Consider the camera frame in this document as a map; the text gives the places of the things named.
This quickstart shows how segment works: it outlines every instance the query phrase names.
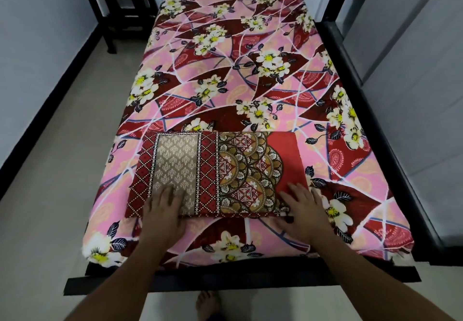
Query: hand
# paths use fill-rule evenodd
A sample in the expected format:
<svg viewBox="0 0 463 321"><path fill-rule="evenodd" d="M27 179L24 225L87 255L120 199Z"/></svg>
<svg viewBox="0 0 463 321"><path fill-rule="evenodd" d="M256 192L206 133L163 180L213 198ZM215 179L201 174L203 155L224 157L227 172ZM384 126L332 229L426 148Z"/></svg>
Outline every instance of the hand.
<svg viewBox="0 0 463 321"><path fill-rule="evenodd" d="M290 183L288 186L297 200L285 192L280 192L280 195L291 208L294 222L288 223L281 217L277 218L276 223L291 237L316 248L316 245L323 243L324 238L333 236L333 228L323 209L321 198L315 190L311 192L301 184L295 186Z"/></svg>
<svg viewBox="0 0 463 321"><path fill-rule="evenodd" d="M186 221L179 219L184 191L172 194L172 186L161 186L143 206L140 245L157 246L163 253L184 235Z"/></svg>

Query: patterned pillowcase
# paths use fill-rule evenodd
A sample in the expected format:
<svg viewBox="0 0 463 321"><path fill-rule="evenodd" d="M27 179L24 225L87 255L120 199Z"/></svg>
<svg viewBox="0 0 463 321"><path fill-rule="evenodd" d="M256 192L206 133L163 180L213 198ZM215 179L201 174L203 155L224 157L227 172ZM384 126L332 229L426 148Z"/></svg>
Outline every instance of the patterned pillowcase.
<svg viewBox="0 0 463 321"><path fill-rule="evenodd" d="M288 182L306 186L292 132L147 132L125 217L165 184L185 191L182 216L284 216Z"/></svg>

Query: forearm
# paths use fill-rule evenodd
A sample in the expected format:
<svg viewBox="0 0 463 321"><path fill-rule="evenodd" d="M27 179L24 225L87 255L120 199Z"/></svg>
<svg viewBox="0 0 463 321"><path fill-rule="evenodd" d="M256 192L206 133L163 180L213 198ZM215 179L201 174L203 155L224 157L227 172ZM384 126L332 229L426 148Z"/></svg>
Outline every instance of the forearm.
<svg viewBox="0 0 463 321"><path fill-rule="evenodd" d="M363 321L453 320L351 250L339 237L326 237L316 247Z"/></svg>
<svg viewBox="0 0 463 321"><path fill-rule="evenodd" d="M88 295L67 317L67 321L138 320L152 277L164 251L138 246L130 258Z"/></svg>

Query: floral bedsheet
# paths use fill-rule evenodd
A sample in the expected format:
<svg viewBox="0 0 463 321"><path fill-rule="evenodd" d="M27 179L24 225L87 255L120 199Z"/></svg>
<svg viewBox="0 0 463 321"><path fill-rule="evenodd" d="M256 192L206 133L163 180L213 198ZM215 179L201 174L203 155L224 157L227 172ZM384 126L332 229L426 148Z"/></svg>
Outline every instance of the floral bedsheet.
<svg viewBox="0 0 463 321"><path fill-rule="evenodd" d="M389 260L413 238L303 0L165 0L148 41L90 214L82 253L119 266L137 244L125 218L148 131L294 132L307 184L333 231ZM188 219L161 268L313 256L271 218Z"/></svg>

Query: black bed frame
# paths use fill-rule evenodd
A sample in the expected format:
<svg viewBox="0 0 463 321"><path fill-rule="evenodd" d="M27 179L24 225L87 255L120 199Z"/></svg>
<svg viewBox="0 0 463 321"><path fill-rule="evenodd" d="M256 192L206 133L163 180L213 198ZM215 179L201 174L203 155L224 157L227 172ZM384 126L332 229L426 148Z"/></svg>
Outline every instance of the black bed frame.
<svg viewBox="0 0 463 321"><path fill-rule="evenodd" d="M316 27L334 66L343 81L368 141L374 149L381 170L387 179L397 204L408 219L415 239L413 257L433 265L461 265L458 254L461 247L444 248L437 235L425 222L423 210L411 192L381 128L360 89L361 82L342 45L342 37L334 23L344 0L330 0L323 20ZM414 266L395 266L390 261L365 258L402 282L420 282ZM89 263L85 277L69 278L64 295L89 294L116 270ZM244 260L232 264L217 264L174 271L159 271L151 284L151 292L302 287L338 284L321 259L307 257L267 258Z"/></svg>

